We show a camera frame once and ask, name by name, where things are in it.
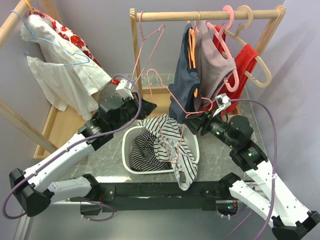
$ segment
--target wooden rod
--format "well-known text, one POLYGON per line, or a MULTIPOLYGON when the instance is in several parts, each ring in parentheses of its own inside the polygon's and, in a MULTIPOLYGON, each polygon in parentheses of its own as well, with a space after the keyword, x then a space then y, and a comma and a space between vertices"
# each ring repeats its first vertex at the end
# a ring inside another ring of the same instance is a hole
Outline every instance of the wooden rod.
MULTIPOLYGON (((276 19, 278 10, 252 10, 254 19, 276 19)), ((200 20, 228 20, 230 15, 227 11, 200 11, 200 20)), ((135 14, 135 21, 139 22, 141 12, 135 14)), ((234 11, 234 19, 248 19, 248 14, 243 10, 234 11)), ((171 22, 171 21, 194 21, 199 20, 197 11, 176 12, 144 12, 141 22, 171 22)))
POLYGON ((12 123, 17 129, 31 138, 40 146, 44 147, 49 153, 53 153, 58 148, 43 136, 38 130, 30 125, 22 116, 14 111, 8 104, 0 99, 0 115, 12 123))
MULTIPOLYGON (((29 7, 24 0, 20 0, 20 2, 14 8, 14 10, 21 16, 23 16, 28 9, 29 7)), ((19 21, 19 16, 16 13, 11 12, 9 17, 2 24, 2 26, 0 27, 0 49, 2 49, 2 47, 5 45, 10 35, 18 25, 19 21)))
MULTIPOLYGON (((138 59, 139 42, 138 42, 138 33, 137 33, 137 23, 135 19, 136 19, 136 10, 134 8, 130 8, 130 21, 131 21, 131 30, 132 30, 134 59, 137 62, 135 73, 136 73, 136 77, 138 77, 141 73, 141 68, 140 68, 140 60, 138 59)), ((143 97, 141 77, 139 77, 138 79, 138 88, 139 88, 139 93, 141 94, 141 97, 143 97)))
POLYGON ((61 17, 57 11, 57 8, 52 0, 41 0, 41 4, 45 10, 45 13, 52 17, 54 20, 57 20, 59 23, 62 23, 61 17))
POLYGON ((255 51, 259 55, 262 55, 264 53, 268 43, 270 42, 272 36, 276 32, 279 24, 286 14, 286 7, 283 5, 278 5, 275 9, 278 11, 278 17, 276 19, 269 20, 255 46, 255 51))

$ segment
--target white cloth with red pattern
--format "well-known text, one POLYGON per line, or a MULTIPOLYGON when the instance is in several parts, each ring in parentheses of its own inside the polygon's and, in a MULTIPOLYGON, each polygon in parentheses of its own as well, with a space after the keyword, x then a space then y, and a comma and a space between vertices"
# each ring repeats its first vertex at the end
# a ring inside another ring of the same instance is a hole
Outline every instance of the white cloth with red pattern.
MULTIPOLYGON (((70 41, 63 39, 52 27, 51 21, 39 15, 30 15, 27 25, 38 38, 49 40, 70 53, 84 53, 70 41)), ((24 41, 32 39, 28 29, 22 25, 21 37, 24 41)), ((98 109, 98 103, 91 96, 111 81, 111 77, 93 60, 80 55, 70 55, 65 50, 44 40, 32 39, 41 47, 46 62, 37 57, 27 57, 30 70, 39 83, 47 100, 57 109, 65 111, 73 107, 87 121, 92 111, 98 109)))

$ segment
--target blue hanger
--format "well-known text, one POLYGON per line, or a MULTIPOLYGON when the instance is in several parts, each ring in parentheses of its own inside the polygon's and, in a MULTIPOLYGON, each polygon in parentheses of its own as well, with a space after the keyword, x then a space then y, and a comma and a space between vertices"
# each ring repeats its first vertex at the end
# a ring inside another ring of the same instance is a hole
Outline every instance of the blue hanger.
POLYGON ((39 40, 44 40, 44 41, 46 41, 46 42, 48 42, 48 43, 51 43, 51 44, 57 46, 58 48, 60 48, 60 49, 62 49, 62 50, 65 50, 65 51, 66 51, 69 55, 71 55, 71 56, 73 56, 73 55, 79 55, 79 56, 85 57, 85 58, 88 60, 88 61, 86 61, 86 62, 65 63, 64 66, 79 65, 79 64, 88 64, 88 63, 90 62, 89 57, 86 56, 86 55, 84 55, 84 54, 80 54, 80 53, 77 53, 77 52, 73 52, 73 53, 72 53, 72 52, 69 52, 67 49, 63 48, 62 46, 59 46, 58 44, 56 44, 56 43, 54 43, 54 42, 52 42, 52 41, 49 41, 49 40, 47 40, 47 39, 45 39, 45 38, 37 37, 36 34, 29 28, 29 26, 27 25, 26 21, 24 20, 24 18, 23 18, 19 13, 17 13, 15 10, 12 10, 11 12, 12 12, 12 13, 15 13, 15 14, 17 14, 17 15, 19 16, 19 18, 20 18, 20 19, 22 20, 22 22, 24 23, 26 29, 29 30, 29 32, 30 32, 30 34, 31 34, 31 36, 32 36, 32 38, 28 40, 28 46, 27 46, 27 48, 26 48, 26 51, 24 52, 24 55, 29 54, 30 41, 31 41, 31 40, 34 40, 34 39, 39 39, 39 40))

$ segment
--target navy shirt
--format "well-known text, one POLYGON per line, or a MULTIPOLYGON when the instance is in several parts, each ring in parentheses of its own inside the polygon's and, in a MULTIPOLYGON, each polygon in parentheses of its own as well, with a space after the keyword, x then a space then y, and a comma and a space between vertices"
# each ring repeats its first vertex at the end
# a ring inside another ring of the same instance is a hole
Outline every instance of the navy shirt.
MULTIPOLYGON (((192 26, 188 23, 183 32, 180 57, 176 65, 174 83, 169 84, 168 87, 187 112, 195 112, 194 91, 195 89, 200 88, 200 81, 197 69, 189 67, 188 50, 190 28, 192 28, 192 26)), ((170 97, 170 100, 169 115, 171 118, 177 119, 177 122, 181 124, 186 117, 186 113, 172 96, 170 97)))

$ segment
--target red floral fabric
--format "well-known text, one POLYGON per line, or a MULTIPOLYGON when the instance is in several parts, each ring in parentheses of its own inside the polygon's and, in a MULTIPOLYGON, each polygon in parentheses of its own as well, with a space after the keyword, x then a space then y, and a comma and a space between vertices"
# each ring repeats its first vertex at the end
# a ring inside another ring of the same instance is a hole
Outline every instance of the red floral fabric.
MULTIPOLYGON (((47 18, 43 14, 39 12, 34 12, 34 14, 39 15, 41 18, 47 18)), ((98 61, 92 56, 88 45, 85 43, 85 41, 76 35, 71 29, 67 28, 66 26, 63 26, 58 21, 54 20, 52 22, 52 28, 55 30, 56 33, 58 33, 63 39, 71 42, 73 45, 77 46, 88 58, 90 58, 92 61, 94 61, 99 67, 101 65, 98 63, 98 61)))

